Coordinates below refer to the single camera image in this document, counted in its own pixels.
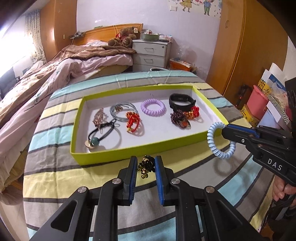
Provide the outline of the person's right hand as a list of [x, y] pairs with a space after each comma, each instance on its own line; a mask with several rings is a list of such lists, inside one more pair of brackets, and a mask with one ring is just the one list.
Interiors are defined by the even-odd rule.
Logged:
[[295, 194], [295, 187], [286, 184], [284, 180], [280, 177], [275, 176], [273, 182], [273, 190], [272, 190], [272, 197], [274, 201], [279, 201], [283, 199], [285, 195], [294, 195]]

